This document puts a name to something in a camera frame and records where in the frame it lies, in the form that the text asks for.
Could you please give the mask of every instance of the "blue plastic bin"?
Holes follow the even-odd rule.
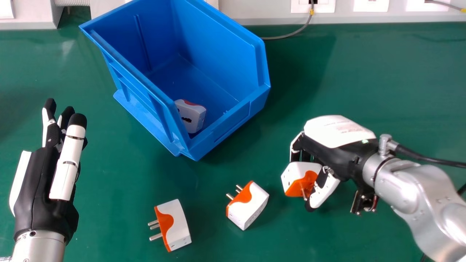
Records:
[[[173,155],[201,159],[259,112],[270,91],[264,42],[202,0],[134,0],[86,22],[114,98]],[[207,109],[188,134],[174,101]]]

